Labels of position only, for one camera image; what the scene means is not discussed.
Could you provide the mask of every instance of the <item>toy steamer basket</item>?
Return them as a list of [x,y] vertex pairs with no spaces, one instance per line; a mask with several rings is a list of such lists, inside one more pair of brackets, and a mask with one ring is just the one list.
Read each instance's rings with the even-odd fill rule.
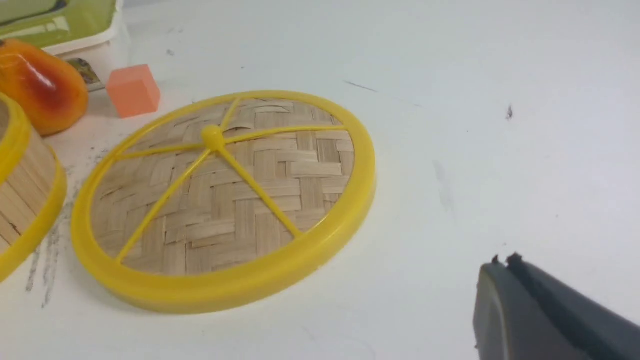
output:
[[294,92],[231,94],[114,149],[80,191],[72,240],[131,304],[218,311],[317,270],[359,228],[374,191],[374,149],[350,112]]
[[60,213],[67,178],[22,108],[0,94],[0,281],[42,241]]

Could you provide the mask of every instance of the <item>bamboo slat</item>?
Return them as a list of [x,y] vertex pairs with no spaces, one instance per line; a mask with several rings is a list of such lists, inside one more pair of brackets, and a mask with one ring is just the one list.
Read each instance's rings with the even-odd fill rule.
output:
[[[0,140],[9,121],[8,110],[0,102]],[[32,130],[22,158],[0,183],[0,254],[29,229],[49,198],[55,175],[51,151]]]

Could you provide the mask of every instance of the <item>yellow ring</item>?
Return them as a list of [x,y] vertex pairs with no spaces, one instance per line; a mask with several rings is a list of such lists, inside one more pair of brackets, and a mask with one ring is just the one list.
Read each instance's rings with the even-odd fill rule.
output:
[[3,155],[0,158],[0,184],[2,184],[20,163],[22,155],[27,150],[31,125],[17,102],[2,93],[0,93],[0,102],[4,103],[9,111],[9,126],[0,139],[0,154]]
[[[0,102],[3,102],[9,111],[9,126],[0,142],[0,154],[4,154],[0,158],[0,184],[2,184],[20,163],[29,145],[31,124],[20,105],[15,101],[0,94]],[[51,154],[56,161],[56,175],[49,197],[29,228],[15,240],[9,249],[0,255],[0,281],[11,275],[31,255],[47,235],[60,213],[67,194],[67,175],[53,150],[51,150]]]
[[[349,183],[332,210],[313,229],[255,261],[218,272],[169,277],[121,265],[98,245],[91,227],[93,196],[118,154],[157,126],[193,111],[242,98],[272,97],[307,102],[336,117],[349,132],[355,156]],[[375,155],[369,134],[348,110],[320,97],[285,91],[256,91],[200,101],[143,127],[113,149],[93,170],[78,194],[71,220],[72,243],[80,262],[107,289],[136,306],[167,313],[201,313],[241,306],[302,280],[333,257],[355,234],[375,193]]]

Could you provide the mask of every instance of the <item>white plastic container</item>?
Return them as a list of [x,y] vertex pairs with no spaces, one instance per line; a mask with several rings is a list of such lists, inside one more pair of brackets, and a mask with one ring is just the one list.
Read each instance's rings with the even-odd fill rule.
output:
[[43,48],[69,61],[83,76],[89,91],[104,88],[111,72],[129,66],[131,39],[122,19],[123,2],[116,1],[113,20],[106,31]]

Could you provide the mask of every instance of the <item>yellow plastic spoke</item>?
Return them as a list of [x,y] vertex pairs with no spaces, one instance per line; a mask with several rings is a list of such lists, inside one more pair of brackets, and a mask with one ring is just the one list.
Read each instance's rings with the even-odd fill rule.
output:
[[273,201],[273,199],[267,194],[264,189],[258,184],[258,182],[249,174],[243,167],[236,161],[236,159],[229,153],[225,148],[222,148],[218,151],[220,156],[222,156],[229,165],[240,175],[251,186],[251,188],[255,191],[256,194],[264,201],[265,205],[273,212],[273,214],[281,221],[284,227],[289,230],[289,232],[293,235],[294,238],[302,235],[302,232],[298,230],[298,228],[293,224],[291,219],[278,207],[278,205]]
[[248,133],[244,135],[232,136],[230,138],[225,139],[226,143],[236,143],[243,142],[247,140],[253,140],[257,138],[262,138],[264,136],[282,134],[282,133],[295,133],[297,131],[327,131],[327,130],[345,130],[344,126],[287,126],[287,127],[274,127],[273,129],[265,129],[256,131],[254,133]]
[[241,97],[236,97],[234,102],[231,104],[231,107],[229,108],[229,110],[227,110],[227,113],[225,114],[225,117],[222,119],[222,123],[220,124],[220,129],[222,129],[222,131],[224,131],[229,125],[229,122],[231,121],[231,118],[234,116],[234,112],[236,112],[236,108],[238,107],[240,100],[242,100]]
[[209,157],[210,154],[211,154],[211,150],[209,150],[209,149],[205,150],[198,157],[198,159],[196,161],[194,161],[194,163],[191,164],[191,166],[189,168],[187,168],[187,170],[184,173],[182,173],[182,175],[180,175],[180,177],[178,177],[173,182],[173,184],[171,184],[171,186],[169,186],[169,189],[167,189],[164,192],[164,194],[162,194],[160,199],[158,199],[158,201],[153,205],[153,207],[151,207],[151,210],[149,210],[147,215],[145,215],[145,218],[142,220],[142,223],[140,223],[140,225],[135,230],[135,232],[133,232],[133,235],[131,235],[129,240],[127,240],[127,243],[124,245],[124,247],[122,248],[122,250],[120,251],[120,253],[116,257],[116,262],[117,263],[121,263],[122,262],[124,257],[131,250],[131,248],[133,248],[133,245],[136,244],[136,241],[138,241],[140,239],[140,237],[142,236],[142,232],[144,232],[144,230],[147,228],[149,223],[151,223],[151,220],[153,220],[156,217],[156,214],[158,214],[158,211],[160,211],[160,209],[164,206],[164,204],[169,200],[171,195],[173,195],[173,193],[175,193],[175,191],[178,190],[180,185],[182,185],[182,183],[189,176],[191,176],[191,174],[196,170],[196,168],[198,168],[200,166],[200,164],[202,164],[202,162],[205,161],[205,159],[207,157]]
[[117,160],[140,158],[142,156],[162,154],[164,152],[195,150],[195,149],[202,149],[202,148],[204,148],[203,143],[184,143],[181,145],[158,147],[155,149],[136,151],[136,152],[130,152],[128,154],[118,155]]

